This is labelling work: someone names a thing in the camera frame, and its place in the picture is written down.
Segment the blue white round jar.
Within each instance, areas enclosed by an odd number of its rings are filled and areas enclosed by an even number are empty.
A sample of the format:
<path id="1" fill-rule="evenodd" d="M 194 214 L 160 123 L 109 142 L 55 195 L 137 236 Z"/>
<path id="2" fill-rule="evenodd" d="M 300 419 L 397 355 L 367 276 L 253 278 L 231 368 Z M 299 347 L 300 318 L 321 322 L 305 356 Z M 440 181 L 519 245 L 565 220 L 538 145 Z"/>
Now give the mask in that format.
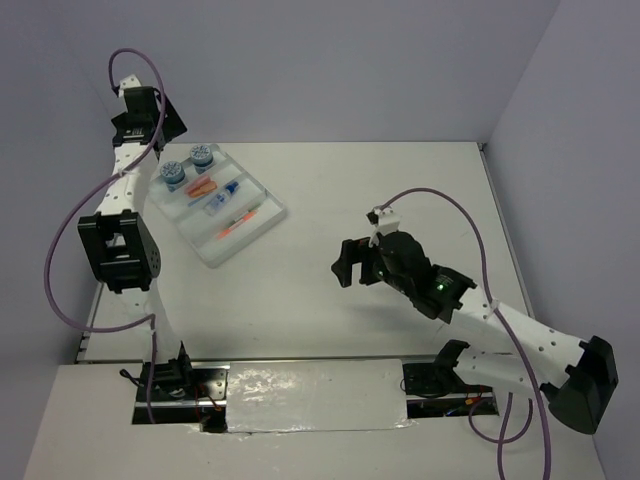
<path id="1" fill-rule="evenodd" d="M 209 145 L 198 144 L 193 146 L 190 149 L 189 157 L 198 174 L 203 174 L 215 164 L 213 151 Z"/>
<path id="2" fill-rule="evenodd" d="M 160 167 L 160 177 L 169 192 L 179 189 L 186 180 L 183 165 L 177 161 L 168 161 Z"/>

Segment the orange translucent cap case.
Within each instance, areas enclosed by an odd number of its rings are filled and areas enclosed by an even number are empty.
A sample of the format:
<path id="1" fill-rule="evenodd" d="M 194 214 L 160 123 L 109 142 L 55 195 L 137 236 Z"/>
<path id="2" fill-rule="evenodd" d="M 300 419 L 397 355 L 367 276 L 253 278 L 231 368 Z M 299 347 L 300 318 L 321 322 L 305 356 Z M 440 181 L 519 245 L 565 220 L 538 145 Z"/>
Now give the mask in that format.
<path id="1" fill-rule="evenodd" d="M 211 193 L 213 191 L 215 191 L 218 188 L 217 183 L 212 180 L 212 182 L 198 188 L 195 190 L 187 190 L 186 189 L 186 194 L 190 197 L 190 198 L 199 198 L 201 196 L 204 196 L 208 193 Z"/>

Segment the orange thin pen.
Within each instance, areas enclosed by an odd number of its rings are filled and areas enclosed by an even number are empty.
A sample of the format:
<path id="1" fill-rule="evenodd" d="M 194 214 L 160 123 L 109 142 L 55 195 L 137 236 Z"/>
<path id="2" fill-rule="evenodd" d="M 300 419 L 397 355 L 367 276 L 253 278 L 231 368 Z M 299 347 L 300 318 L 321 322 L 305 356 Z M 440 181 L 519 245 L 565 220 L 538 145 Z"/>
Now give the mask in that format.
<path id="1" fill-rule="evenodd" d="M 246 212 L 241 218 L 236 220 L 233 224 L 231 224 L 230 226 L 228 226 L 227 228 L 225 228 L 224 230 L 219 232 L 217 234 L 217 239 L 221 240 L 221 239 L 229 236 L 235 230 L 237 230 L 238 228 L 240 228 L 241 226 L 246 224 L 248 221 L 250 221 L 256 214 L 257 214 L 256 210 L 252 210 L 252 211 Z"/>

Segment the clear spray bottle blue cap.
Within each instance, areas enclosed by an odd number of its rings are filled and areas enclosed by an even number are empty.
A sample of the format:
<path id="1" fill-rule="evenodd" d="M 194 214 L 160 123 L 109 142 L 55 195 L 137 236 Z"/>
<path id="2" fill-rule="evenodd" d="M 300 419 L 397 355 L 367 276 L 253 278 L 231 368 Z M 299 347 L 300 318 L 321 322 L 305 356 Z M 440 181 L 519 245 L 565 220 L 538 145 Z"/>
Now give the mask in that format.
<path id="1" fill-rule="evenodd" d="M 239 188 L 237 181 L 226 184 L 219 193 L 216 193 L 212 199 L 205 205 L 204 212 L 210 216 L 216 215 L 224 208 L 231 198 L 235 195 Z"/>

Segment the pink translucent cap case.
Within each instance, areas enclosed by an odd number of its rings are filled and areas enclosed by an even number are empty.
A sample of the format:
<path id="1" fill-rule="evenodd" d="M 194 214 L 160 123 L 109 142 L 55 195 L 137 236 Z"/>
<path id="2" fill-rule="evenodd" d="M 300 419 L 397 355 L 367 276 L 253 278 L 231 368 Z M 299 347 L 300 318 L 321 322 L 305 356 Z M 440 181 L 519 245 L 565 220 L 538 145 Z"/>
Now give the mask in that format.
<path id="1" fill-rule="evenodd" d="M 201 176 L 199 176 L 198 178 L 196 178 L 193 182 L 191 182 L 188 186 L 187 186 L 187 190 L 195 190 L 198 189 L 208 183 L 212 182 L 212 179 L 210 178 L 209 175 L 203 174 Z"/>

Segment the blue translucent cap case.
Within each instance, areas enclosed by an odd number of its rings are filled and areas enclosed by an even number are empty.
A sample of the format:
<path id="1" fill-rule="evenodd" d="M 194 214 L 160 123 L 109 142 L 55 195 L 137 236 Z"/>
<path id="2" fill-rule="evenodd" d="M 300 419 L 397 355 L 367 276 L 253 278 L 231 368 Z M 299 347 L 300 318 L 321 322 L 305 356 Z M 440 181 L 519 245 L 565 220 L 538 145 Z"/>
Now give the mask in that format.
<path id="1" fill-rule="evenodd" d="M 191 202 L 189 202 L 187 204 L 187 208 L 193 207 L 194 205 L 198 204 L 199 202 L 203 201 L 203 200 L 208 200 L 210 197 L 210 195 L 205 195 L 205 196 L 201 196 L 199 198 L 196 198 L 195 200 L 192 200 Z"/>

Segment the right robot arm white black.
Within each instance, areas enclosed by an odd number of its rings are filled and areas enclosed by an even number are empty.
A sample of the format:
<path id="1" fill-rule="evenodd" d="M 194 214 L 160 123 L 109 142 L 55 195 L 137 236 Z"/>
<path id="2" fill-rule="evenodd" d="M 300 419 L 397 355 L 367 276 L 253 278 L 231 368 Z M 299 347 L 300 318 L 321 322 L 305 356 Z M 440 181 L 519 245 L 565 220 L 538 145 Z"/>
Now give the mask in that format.
<path id="1" fill-rule="evenodd" d="M 431 320 L 467 333 L 448 340 L 426 379 L 412 375 L 405 389 L 412 395 L 451 393 L 461 387 L 486 386 L 529 399 L 542 396 L 563 425 L 593 435 L 619 378 L 613 348 L 592 336 L 564 334 L 498 301 L 469 277 L 432 263 L 408 233 L 396 231 L 371 241 L 342 242 L 331 271 L 339 284 L 384 283 L 404 295 Z"/>

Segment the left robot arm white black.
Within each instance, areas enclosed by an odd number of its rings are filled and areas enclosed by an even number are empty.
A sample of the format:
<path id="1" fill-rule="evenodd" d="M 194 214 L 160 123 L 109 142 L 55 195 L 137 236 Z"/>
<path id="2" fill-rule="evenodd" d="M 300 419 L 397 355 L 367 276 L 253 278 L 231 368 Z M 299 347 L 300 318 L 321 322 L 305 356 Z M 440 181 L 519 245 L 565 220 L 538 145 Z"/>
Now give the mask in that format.
<path id="1" fill-rule="evenodd" d="M 118 95 L 126 110 L 112 119 L 116 179 L 96 212 L 79 219 L 77 229 L 96 279 L 116 294 L 132 322 L 144 320 L 133 328 L 145 344 L 140 381 L 182 399 L 195 389 L 196 375 L 160 297 L 160 249 L 143 210 L 160 153 L 186 127 L 154 87 L 130 79 Z"/>

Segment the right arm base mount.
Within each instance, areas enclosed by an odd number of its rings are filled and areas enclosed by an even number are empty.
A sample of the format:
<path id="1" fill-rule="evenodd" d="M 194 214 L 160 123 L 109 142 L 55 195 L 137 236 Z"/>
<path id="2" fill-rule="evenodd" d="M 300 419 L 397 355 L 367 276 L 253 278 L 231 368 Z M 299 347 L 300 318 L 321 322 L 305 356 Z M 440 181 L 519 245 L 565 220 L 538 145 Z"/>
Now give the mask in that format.
<path id="1" fill-rule="evenodd" d="M 404 363 L 400 389 L 406 397 L 409 419 L 497 415 L 493 390 L 469 385 L 435 363 Z"/>

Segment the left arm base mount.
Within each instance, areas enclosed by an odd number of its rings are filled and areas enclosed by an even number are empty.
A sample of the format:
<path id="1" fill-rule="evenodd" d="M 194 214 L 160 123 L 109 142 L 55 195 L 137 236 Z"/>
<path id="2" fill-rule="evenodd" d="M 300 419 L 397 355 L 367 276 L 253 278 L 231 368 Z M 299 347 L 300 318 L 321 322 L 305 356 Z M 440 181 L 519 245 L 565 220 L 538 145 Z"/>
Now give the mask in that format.
<path id="1" fill-rule="evenodd" d="M 188 424 L 205 433 L 225 433 L 228 366 L 194 366 L 191 386 L 172 393 L 151 390 L 150 405 L 157 425 Z"/>

